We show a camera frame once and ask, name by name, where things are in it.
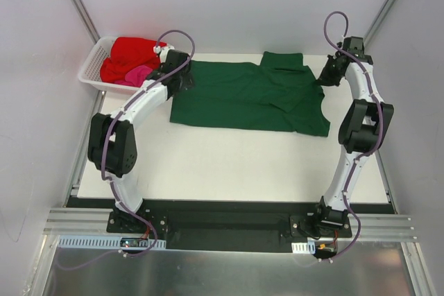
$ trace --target cable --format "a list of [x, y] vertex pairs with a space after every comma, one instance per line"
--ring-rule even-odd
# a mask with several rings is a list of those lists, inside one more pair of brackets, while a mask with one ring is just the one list
[[106, 176], [105, 174], [105, 164], [106, 164], [106, 155], [108, 152], [108, 146], [110, 143], [110, 137], [114, 131], [114, 127], [117, 123], [117, 121], [120, 119], [120, 117], [122, 117], [124, 115], [124, 113], [126, 112], [126, 110], [128, 110], [128, 108], [134, 104], [140, 97], [142, 97], [144, 94], [146, 94], [151, 88], [153, 88], [154, 86], [156, 86], [158, 83], [160, 83], [161, 81], [169, 78], [170, 76], [172, 76], [173, 74], [179, 72], [181, 69], [183, 69], [185, 66], [188, 65], [188, 63], [191, 61], [191, 59], [193, 58], [194, 55], [194, 51], [196, 50], [196, 45], [194, 44], [193, 39], [191, 38], [190, 35], [188, 35], [186, 32], [184, 31], [180, 31], [178, 29], [173, 29], [170, 31], [167, 31], [163, 34], [161, 34], [161, 36], [157, 39], [157, 42], [155, 44], [155, 46], [159, 46], [160, 40], [170, 34], [170, 33], [180, 33], [185, 35], [186, 37], [188, 37], [189, 41], [191, 42], [191, 53], [189, 55], [189, 57], [187, 58], [187, 60], [185, 60], [185, 62], [183, 62], [179, 67], [175, 68], [173, 71], [169, 72], [168, 74], [162, 76], [161, 78], [157, 79], [155, 82], [153, 82], [151, 85], [149, 85], [145, 90], [141, 91], [140, 93], [138, 93], [136, 96], [134, 96], [132, 99], [130, 99], [123, 107], [123, 111], [120, 111], [115, 118], [112, 120], [110, 127], [108, 128], [108, 131], [106, 132], [106, 136], [105, 136], [105, 143], [103, 144], [103, 153], [102, 153], [102, 161], [101, 161], [101, 177], [102, 180], [107, 180], [110, 182], [110, 186], [111, 186], [111, 191], [112, 194], [116, 200], [117, 203], [120, 204], [120, 206], [128, 213], [130, 214], [132, 217], [138, 219], [139, 221], [143, 222], [148, 228], [150, 228], [153, 233], [154, 233], [154, 242], [148, 246], [145, 250], [137, 253], [137, 254], [126, 254], [127, 256], [131, 256], [131, 257], [136, 257], [136, 256], [141, 256], [143, 254], [145, 254], [146, 252], [148, 252], [149, 250], [151, 250], [155, 244], [157, 243], [157, 232], [155, 231], [155, 228], [153, 227], [153, 225], [145, 220], [144, 218], [142, 218], [141, 216], [138, 216], [136, 213], [132, 212], [129, 208], [127, 208], [127, 206], [125, 205], [124, 202], [121, 201], [121, 198], [119, 197], [117, 191], [116, 191], [116, 186], [114, 184], [114, 181], [112, 180], [112, 178], [110, 176]]
[[328, 21], [330, 20], [330, 17], [332, 17], [335, 14], [339, 14], [342, 15], [345, 19], [345, 33], [344, 33], [344, 37], [347, 35], [348, 32], [348, 17], [344, 12], [335, 10], [334, 12], [331, 12], [326, 18], [325, 18], [325, 22], [324, 22], [324, 36], [325, 39], [327, 40], [328, 44], [330, 44], [334, 49], [336, 49], [338, 52], [348, 56], [350, 59], [354, 60], [356, 62], [356, 64], [359, 66], [359, 68], [363, 71], [364, 76], [366, 77], [367, 80], [367, 85], [368, 85], [368, 90], [370, 91], [370, 96], [372, 98], [372, 100], [375, 102], [376, 104], [376, 108], [377, 108], [377, 113], [378, 113], [378, 119], [379, 119], [379, 132], [377, 134], [377, 141], [375, 146], [367, 153], [362, 153], [360, 155], [358, 155], [354, 160], [353, 160], [353, 165], [352, 168], [350, 169], [350, 172], [348, 173], [347, 179], [345, 181], [345, 186], [344, 186], [344, 190], [342, 192], [343, 194], [343, 201], [345, 204], [345, 207], [347, 207], [347, 210], [353, 215], [353, 217], [356, 219], [357, 223], [358, 223], [358, 228], [355, 234], [355, 237], [353, 238], [353, 240], [350, 242], [350, 244], [348, 244], [344, 250], [340, 251], [336, 256], [341, 256], [344, 253], [346, 253], [350, 248], [352, 248], [352, 246], [357, 242], [357, 239], [359, 238], [359, 235], [361, 234], [361, 220], [359, 219], [358, 215], [352, 210], [352, 208], [350, 207], [348, 200], [347, 200], [347, 190], [348, 187], [350, 186], [350, 182], [353, 176], [353, 173], [355, 172], [356, 169], [356, 165], [357, 162], [364, 156], [370, 156], [372, 155], [376, 150], [378, 150], [379, 146], [381, 145], [382, 142], [382, 135], [383, 135], [383, 128], [384, 128], [384, 122], [383, 122], [383, 118], [382, 118], [382, 106], [380, 101], [377, 99], [374, 91], [373, 91], [373, 87], [372, 87], [372, 82], [370, 79], [370, 75], [368, 74], [364, 64], [362, 64], [362, 62], [356, 58], [353, 54], [348, 53], [347, 51], [339, 48], [335, 43], [333, 43], [331, 41], [331, 39], [328, 37], [327, 34], [327, 24]]

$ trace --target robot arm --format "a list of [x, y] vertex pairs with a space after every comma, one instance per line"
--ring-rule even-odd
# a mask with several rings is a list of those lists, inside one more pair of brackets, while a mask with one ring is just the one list
[[337, 86], [342, 77], [345, 77], [353, 97], [352, 105], [339, 129], [338, 139], [341, 144], [339, 163], [332, 183], [321, 198], [316, 212], [316, 223], [332, 229], [341, 229], [344, 226], [348, 215], [344, 195], [347, 202], [350, 202], [359, 173], [369, 158], [366, 153], [369, 153], [377, 144], [380, 127], [374, 98], [381, 104], [384, 123], [379, 147], [393, 116], [393, 106], [384, 103], [376, 89], [373, 80], [373, 61], [369, 55], [364, 54], [363, 39], [347, 37], [343, 45], [339, 44], [339, 47], [361, 61], [370, 80], [366, 80], [362, 68], [356, 62], [339, 52], [335, 56], [328, 57], [327, 64], [318, 79], [320, 85]]
[[111, 138], [105, 152], [105, 178], [114, 184], [116, 198], [120, 199], [116, 206], [122, 211], [125, 211], [122, 206], [124, 203], [128, 210], [135, 213], [143, 201], [137, 189], [135, 131], [156, 107], [177, 92], [194, 86], [190, 73], [191, 63], [171, 77], [155, 83], [188, 58], [189, 55], [184, 52], [166, 48], [160, 54], [164, 62], [159, 70], [153, 71], [122, 107], [108, 115], [95, 114], [91, 120], [87, 156], [101, 170], [105, 138], [111, 123], [118, 119], [113, 128], [114, 139]]

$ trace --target red clothing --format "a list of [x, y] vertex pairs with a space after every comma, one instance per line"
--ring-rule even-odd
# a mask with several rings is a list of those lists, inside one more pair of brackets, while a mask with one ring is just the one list
[[[167, 43], [160, 42], [161, 47]], [[111, 48], [109, 58], [103, 61], [100, 77], [103, 82], [125, 80], [125, 75], [140, 65], [157, 69], [159, 57], [154, 53], [155, 41], [139, 37], [119, 37]]]

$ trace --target pink cloth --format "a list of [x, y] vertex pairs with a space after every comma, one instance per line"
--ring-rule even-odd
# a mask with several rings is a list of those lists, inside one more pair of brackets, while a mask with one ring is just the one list
[[152, 68], [146, 65], [140, 65], [125, 75], [125, 80], [116, 80], [114, 83], [118, 85], [141, 87], [147, 76], [153, 71]]

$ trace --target gray floor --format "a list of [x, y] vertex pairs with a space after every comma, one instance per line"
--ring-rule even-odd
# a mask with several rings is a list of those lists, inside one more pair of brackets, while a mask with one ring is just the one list
[[[74, 266], [103, 250], [59, 250]], [[334, 263], [310, 255], [153, 251], [138, 259], [113, 253], [72, 272], [51, 269], [53, 295], [413, 295], [399, 243], [358, 243]]]

